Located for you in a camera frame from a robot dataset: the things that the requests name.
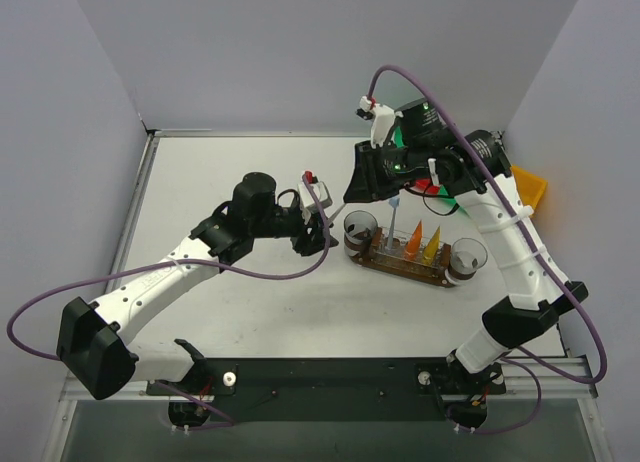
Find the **white toothbrush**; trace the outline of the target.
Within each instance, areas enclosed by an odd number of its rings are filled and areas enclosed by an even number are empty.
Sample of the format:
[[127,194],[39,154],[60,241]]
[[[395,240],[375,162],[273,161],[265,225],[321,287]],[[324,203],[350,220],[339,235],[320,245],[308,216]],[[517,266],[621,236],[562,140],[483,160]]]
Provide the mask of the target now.
[[330,216],[327,217],[328,225],[332,225],[335,222],[335,220],[341,214],[345,207],[345,203],[341,204]]

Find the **light blue toothbrush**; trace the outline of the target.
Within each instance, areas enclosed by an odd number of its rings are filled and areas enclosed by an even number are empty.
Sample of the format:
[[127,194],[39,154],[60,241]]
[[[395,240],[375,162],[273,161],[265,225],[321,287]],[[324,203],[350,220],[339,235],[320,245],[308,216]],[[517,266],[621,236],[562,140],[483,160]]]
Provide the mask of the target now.
[[400,197],[396,195],[390,198],[388,200],[388,203],[392,208],[392,215],[391,215],[389,231],[387,235],[386,250],[391,251],[394,247],[395,223],[396,223],[397,209],[400,205]]

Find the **grey glass cup with holder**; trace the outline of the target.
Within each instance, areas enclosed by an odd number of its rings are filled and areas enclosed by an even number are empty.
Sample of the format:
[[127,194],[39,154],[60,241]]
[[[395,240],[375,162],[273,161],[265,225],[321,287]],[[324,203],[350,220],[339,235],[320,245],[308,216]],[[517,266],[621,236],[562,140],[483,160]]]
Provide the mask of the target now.
[[377,230],[377,219],[370,212],[357,210],[347,214],[343,221],[346,255],[362,256],[369,249]]

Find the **orange toothpaste tube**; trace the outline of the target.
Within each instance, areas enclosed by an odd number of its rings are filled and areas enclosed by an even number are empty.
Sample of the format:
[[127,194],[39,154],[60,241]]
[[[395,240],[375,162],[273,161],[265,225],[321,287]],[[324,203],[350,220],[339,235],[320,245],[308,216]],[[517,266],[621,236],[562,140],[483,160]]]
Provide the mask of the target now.
[[419,221],[416,225],[414,232],[408,239],[404,249],[404,259],[413,261],[419,252],[419,248],[422,241],[423,228],[422,222]]

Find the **yellow toothpaste tube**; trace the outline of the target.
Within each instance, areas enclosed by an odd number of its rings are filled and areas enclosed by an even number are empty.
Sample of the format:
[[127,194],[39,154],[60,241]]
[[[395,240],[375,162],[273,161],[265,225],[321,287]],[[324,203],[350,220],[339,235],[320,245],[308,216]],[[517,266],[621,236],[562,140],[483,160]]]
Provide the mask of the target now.
[[425,265],[432,265],[440,246],[441,228],[437,227],[422,252],[422,261]]

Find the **clear acrylic toothbrush rack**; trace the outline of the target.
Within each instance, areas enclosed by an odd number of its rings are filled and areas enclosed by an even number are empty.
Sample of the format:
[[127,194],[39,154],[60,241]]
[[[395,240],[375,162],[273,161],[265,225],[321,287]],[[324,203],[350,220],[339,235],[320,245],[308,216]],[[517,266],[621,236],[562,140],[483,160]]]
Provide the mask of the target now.
[[396,230],[394,247],[391,251],[387,251],[388,231],[387,227],[378,228],[369,249],[360,258],[362,266],[438,287],[451,286],[445,276],[451,254],[449,244],[440,242],[434,263],[425,265],[422,261],[422,252],[429,238],[422,238],[417,256],[413,261],[409,261],[404,259],[404,249],[411,234]]

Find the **clear glass cup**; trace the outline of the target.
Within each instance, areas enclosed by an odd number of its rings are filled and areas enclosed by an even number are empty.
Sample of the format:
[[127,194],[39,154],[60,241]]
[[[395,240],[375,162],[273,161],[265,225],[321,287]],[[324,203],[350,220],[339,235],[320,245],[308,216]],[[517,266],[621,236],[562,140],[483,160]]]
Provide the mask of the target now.
[[485,246],[474,238],[460,238],[451,246],[447,280],[454,285],[468,283],[488,261]]

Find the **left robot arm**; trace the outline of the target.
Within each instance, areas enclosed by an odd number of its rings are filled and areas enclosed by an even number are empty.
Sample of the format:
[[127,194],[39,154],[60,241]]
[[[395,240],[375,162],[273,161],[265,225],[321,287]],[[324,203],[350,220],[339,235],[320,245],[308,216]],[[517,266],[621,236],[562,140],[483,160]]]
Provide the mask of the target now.
[[132,343],[142,328],[197,285],[230,270],[258,239],[287,238],[303,257],[326,255],[336,245],[325,210],[326,184],[303,173],[293,200],[279,205],[276,182],[251,172],[153,268],[87,303],[77,297],[62,311],[56,354],[96,400],[107,399],[134,380],[160,379],[183,393],[204,384],[200,355],[184,341],[168,353],[147,355]]

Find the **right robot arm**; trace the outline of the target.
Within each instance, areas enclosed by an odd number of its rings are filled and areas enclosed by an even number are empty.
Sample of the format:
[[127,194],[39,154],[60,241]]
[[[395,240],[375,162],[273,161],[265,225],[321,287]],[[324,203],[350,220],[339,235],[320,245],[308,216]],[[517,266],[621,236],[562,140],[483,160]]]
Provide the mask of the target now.
[[345,203],[389,199],[430,179],[466,212],[501,272],[506,296],[482,315],[482,326],[453,353],[469,374],[554,326],[588,291],[572,282],[550,257],[518,193],[511,164],[489,131],[458,141],[426,100],[398,110],[364,96],[357,114],[372,124],[371,138],[355,146]]

